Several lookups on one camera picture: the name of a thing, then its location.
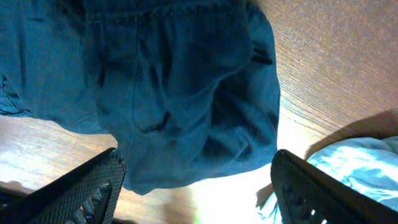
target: blue denim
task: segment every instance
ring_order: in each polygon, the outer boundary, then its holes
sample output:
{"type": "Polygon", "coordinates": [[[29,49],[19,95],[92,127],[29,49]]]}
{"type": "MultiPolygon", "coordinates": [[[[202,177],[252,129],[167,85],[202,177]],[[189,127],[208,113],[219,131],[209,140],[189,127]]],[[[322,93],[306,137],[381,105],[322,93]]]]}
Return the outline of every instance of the blue denim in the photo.
{"type": "Polygon", "coordinates": [[[269,163],[280,90],[264,14],[232,0],[0,2],[0,108],[110,133],[146,194],[269,163]]]}

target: light blue fabric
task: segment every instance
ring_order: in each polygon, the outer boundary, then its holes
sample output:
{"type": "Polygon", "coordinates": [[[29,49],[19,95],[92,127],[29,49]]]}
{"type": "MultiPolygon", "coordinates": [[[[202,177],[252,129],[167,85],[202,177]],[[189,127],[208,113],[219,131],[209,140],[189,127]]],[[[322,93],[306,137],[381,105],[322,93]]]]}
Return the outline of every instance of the light blue fabric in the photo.
{"type": "MultiPolygon", "coordinates": [[[[336,142],[314,153],[308,162],[346,186],[398,211],[398,136],[336,142]]],[[[264,223],[283,223],[275,193],[260,214],[264,223]]]]}

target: stitching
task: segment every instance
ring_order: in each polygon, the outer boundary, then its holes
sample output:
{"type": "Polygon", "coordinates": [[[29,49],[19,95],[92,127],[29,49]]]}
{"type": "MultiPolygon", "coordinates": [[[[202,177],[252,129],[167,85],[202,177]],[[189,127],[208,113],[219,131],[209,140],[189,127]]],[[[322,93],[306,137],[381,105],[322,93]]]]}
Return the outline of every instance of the stitching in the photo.
{"type": "MultiPolygon", "coordinates": [[[[241,1],[230,1],[215,3],[212,1],[197,1],[192,6],[189,2],[180,2],[173,5],[164,5],[153,7],[148,9],[146,12],[137,11],[124,11],[124,12],[110,12],[110,18],[108,19],[110,24],[129,25],[135,24],[136,21],[145,21],[148,19],[158,19],[166,17],[180,17],[180,16],[201,16],[212,13],[233,13],[230,11],[234,6],[239,5],[241,1]]],[[[98,12],[89,12],[86,15],[88,23],[101,22],[100,14],[98,12]]]]}

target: seam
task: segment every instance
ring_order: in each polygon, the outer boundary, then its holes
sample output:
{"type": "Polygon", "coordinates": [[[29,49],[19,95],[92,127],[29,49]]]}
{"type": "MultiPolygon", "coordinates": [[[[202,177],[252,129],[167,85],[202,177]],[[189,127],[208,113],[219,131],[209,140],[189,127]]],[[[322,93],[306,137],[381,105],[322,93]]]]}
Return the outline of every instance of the seam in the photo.
{"type": "Polygon", "coordinates": [[[18,110],[18,112],[17,113],[10,113],[10,112],[7,112],[7,111],[5,111],[6,112],[6,114],[12,114],[12,115],[18,115],[18,114],[22,114],[23,112],[30,112],[29,110],[21,110],[21,109],[19,109],[13,102],[12,102],[12,100],[8,97],[8,95],[6,94],[6,91],[4,90],[4,87],[6,87],[6,84],[4,84],[3,82],[1,82],[1,91],[2,91],[2,93],[4,94],[4,96],[6,97],[6,99],[7,99],[7,101],[16,109],[16,110],[18,110]]]}
{"type": "MultiPolygon", "coordinates": [[[[158,19],[166,17],[178,17],[178,16],[201,16],[213,14],[215,12],[231,12],[229,9],[239,5],[241,1],[230,1],[214,3],[212,1],[197,1],[192,6],[189,2],[180,2],[170,5],[156,6],[152,9],[148,9],[146,12],[141,11],[119,11],[110,12],[110,18],[108,19],[110,24],[129,25],[135,24],[136,21],[144,21],[148,19],[158,19]],[[200,5],[201,3],[210,3],[211,5],[200,5]]],[[[101,22],[100,14],[98,12],[89,12],[86,15],[89,23],[101,22]]]]}
{"type": "Polygon", "coordinates": [[[86,119],[86,118],[89,118],[90,116],[93,116],[93,115],[96,115],[96,114],[97,114],[97,112],[94,112],[94,113],[88,114],[88,115],[86,115],[86,116],[84,116],[84,117],[80,118],[78,121],[74,122],[73,124],[71,124],[71,125],[68,125],[67,127],[68,127],[68,128],[71,128],[71,127],[73,127],[73,126],[77,125],[78,123],[82,122],[84,119],[86,119]]]}
{"type": "Polygon", "coordinates": [[[136,141],[137,138],[137,124],[136,124],[136,119],[134,117],[134,105],[136,102],[136,86],[137,86],[137,79],[138,79],[138,74],[139,74],[139,67],[140,67],[140,59],[141,59],[141,55],[140,55],[140,51],[139,51],[139,36],[138,36],[138,30],[139,30],[139,22],[138,19],[136,19],[136,52],[137,52],[137,68],[136,68],[136,76],[134,77],[134,85],[133,85],[133,94],[132,94],[132,102],[131,102],[131,106],[132,106],[132,110],[131,110],[131,119],[132,119],[132,125],[134,126],[134,136],[132,138],[132,141],[130,142],[130,146],[129,146],[129,152],[132,151],[132,147],[134,145],[134,142],[136,141]]]}

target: wood grain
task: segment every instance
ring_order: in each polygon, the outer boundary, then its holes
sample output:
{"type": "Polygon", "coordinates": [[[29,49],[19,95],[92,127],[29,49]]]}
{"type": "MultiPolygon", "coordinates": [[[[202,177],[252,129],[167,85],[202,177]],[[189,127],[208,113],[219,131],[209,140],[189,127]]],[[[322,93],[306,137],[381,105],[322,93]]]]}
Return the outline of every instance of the wood grain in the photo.
{"type": "MultiPolygon", "coordinates": [[[[398,135],[397,1],[260,5],[275,35],[282,89],[279,148],[305,157],[344,138],[398,135]]],[[[0,117],[0,182],[29,193],[116,145],[108,135],[0,117]]],[[[123,190],[115,217],[137,223],[255,223],[255,194],[268,183],[266,166],[145,196],[123,190]]]]}

